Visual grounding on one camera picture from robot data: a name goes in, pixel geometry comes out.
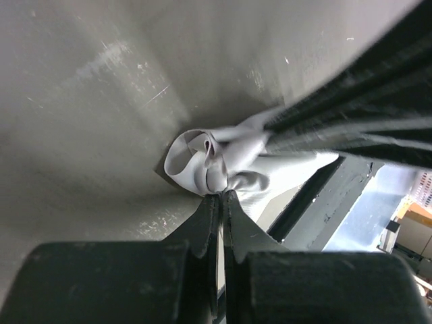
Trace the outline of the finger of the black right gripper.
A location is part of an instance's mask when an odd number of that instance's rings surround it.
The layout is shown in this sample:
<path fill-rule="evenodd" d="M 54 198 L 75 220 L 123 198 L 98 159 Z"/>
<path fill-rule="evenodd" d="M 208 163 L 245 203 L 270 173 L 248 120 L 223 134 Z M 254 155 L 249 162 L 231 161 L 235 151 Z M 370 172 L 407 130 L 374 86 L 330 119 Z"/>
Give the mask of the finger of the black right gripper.
<path fill-rule="evenodd" d="M 416 6 L 345 70 L 268 121 L 266 127 L 286 128 L 422 70 L 430 61 L 431 7 Z"/>
<path fill-rule="evenodd" d="M 286 128 L 267 128 L 276 154 L 338 153 L 402 165 L 431 164 L 431 78 L 401 78 Z"/>

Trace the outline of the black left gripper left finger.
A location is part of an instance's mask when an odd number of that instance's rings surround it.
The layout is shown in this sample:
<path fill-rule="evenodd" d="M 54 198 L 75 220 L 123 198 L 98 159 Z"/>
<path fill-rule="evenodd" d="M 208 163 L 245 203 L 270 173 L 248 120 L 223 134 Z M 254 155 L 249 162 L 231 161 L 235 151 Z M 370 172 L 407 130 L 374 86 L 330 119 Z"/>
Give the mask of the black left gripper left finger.
<path fill-rule="evenodd" d="M 161 241 L 55 242 L 24 261 L 2 323 L 210 323 L 220 200 L 206 196 Z"/>

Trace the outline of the light grey underwear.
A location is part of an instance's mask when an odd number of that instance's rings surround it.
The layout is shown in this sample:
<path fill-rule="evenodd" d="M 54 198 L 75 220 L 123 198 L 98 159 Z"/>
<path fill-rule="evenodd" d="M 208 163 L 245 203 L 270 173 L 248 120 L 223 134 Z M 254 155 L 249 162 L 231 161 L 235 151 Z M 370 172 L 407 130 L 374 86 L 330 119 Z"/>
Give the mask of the light grey underwear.
<path fill-rule="evenodd" d="M 265 145 L 270 133 L 264 126 L 282 111 L 274 107 L 236 126 L 180 134 L 166 155 L 165 173 L 199 196 L 236 191 L 244 212 L 257 221 L 273 198 L 338 158 L 336 153 L 269 154 Z"/>

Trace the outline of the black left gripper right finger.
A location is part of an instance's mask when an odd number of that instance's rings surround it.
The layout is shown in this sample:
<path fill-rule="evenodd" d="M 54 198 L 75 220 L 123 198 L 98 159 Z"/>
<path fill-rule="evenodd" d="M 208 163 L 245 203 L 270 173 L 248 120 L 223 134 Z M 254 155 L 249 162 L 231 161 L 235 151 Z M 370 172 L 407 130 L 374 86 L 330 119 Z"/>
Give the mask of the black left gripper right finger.
<path fill-rule="evenodd" d="M 222 197 L 228 323 L 430 323 L 408 265 L 378 252 L 292 252 Z"/>

